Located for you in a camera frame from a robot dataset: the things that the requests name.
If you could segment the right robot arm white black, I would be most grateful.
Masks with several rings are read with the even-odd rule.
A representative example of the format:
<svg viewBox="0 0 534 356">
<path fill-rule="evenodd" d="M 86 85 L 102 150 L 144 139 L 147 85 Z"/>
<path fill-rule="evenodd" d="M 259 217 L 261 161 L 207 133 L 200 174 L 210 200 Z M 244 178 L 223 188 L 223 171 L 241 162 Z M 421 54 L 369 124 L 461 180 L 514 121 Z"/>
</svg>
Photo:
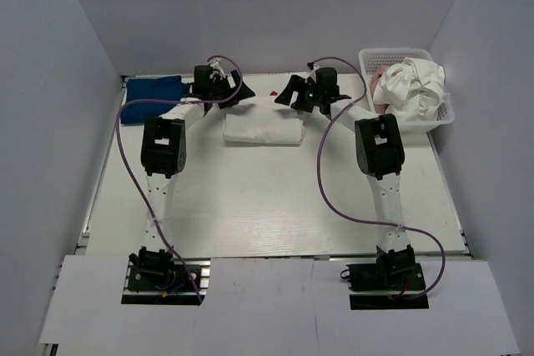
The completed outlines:
<svg viewBox="0 0 534 356">
<path fill-rule="evenodd" d="M 334 68 L 309 63 L 308 77 L 292 75 L 275 102 L 298 112 L 318 108 L 330 121 L 355 135 L 356 162 L 366 176 L 381 229 L 376 263 L 389 273 L 401 273 L 415 265 L 414 250 L 404 227 L 400 178 L 405 151 L 396 118 L 379 115 L 340 92 Z"/>
</svg>

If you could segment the white Coca-Cola t shirt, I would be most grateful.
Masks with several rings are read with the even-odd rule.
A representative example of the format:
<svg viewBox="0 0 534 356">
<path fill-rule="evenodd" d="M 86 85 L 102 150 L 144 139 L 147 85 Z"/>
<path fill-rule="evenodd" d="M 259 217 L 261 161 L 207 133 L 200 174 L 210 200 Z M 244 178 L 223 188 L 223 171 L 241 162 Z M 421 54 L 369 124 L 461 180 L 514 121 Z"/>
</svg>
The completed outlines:
<svg viewBox="0 0 534 356">
<path fill-rule="evenodd" d="M 300 146 L 304 137 L 303 116 L 272 96 L 246 99 L 224 110 L 227 143 L 290 147 Z"/>
</svg>

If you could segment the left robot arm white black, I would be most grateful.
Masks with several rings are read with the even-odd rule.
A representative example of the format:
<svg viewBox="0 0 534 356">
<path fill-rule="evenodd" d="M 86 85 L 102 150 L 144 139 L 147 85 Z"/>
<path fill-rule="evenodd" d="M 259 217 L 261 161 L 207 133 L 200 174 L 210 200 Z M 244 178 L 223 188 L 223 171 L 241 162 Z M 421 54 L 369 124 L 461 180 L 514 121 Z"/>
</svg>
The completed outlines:
<svg viewBox="0 0 534 356">
<path fill-rule="evenodd" d="M 238 68 L 226 74 L 216 59 L 194 68 L 194 80 L 186 98 L 166 114 L 147 119 L 140 156 L 150 205 L 144 247 L 153 251 L 168 248 L 161 233 L 172 212 L 179 175 L 186 164 L 188 128 L 204 118 L 214 105 L 231 108 L 254 96 Z"/>
</svg>

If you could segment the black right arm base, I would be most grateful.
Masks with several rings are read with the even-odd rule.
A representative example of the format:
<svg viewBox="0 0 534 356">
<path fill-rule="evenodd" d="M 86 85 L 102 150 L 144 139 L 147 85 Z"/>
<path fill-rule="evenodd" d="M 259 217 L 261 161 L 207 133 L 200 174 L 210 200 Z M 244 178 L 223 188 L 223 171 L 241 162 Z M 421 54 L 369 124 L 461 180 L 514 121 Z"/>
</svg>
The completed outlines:
<svg viewBox="0 0 534 356">
<path fill-rule="evenodd" d="M 353 311 L 422 310 L 429 308 L 428 297 L 411 299 L 426 290 L 419 263 L 409 273 L 386 283 L 374 263 L 347 264 L 340 279 L 349 286 L 350 309 Z"/>
</svg>

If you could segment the pink printed t shirt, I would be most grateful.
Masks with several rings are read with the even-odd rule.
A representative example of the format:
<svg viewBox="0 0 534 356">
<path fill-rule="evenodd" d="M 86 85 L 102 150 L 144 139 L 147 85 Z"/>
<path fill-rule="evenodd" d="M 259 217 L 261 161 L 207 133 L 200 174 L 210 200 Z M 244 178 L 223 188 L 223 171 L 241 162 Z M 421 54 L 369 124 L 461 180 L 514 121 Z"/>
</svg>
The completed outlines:
<svg viewBox="0 0 534 356">
<path fill-rule="evenodd" d="M 386 73 L 388 68 L 389 67 L 386 65 L 379 66 L 370 80 L 370 95 L 372 97 L 375 111 L 378 114 L 385 114 L 390 103 L 387 99 L 384 89 L 381 86 L 381 78 Z"/>
</svg>

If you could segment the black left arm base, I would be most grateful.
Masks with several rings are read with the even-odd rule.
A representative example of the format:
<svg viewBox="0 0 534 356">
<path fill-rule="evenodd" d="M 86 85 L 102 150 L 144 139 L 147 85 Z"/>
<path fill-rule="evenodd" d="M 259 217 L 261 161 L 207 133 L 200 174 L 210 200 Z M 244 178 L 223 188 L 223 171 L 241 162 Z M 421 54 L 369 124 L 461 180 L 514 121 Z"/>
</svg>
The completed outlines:
<svg viewBox="0 0 534 356">
<path fill-rule="evenodd" d="M 199 306 L 204 298 L 207 265 L 183 264 L 169 250 L 142 247 L 128 256 L 121 304 L 151 306 Z"/>
</svg>

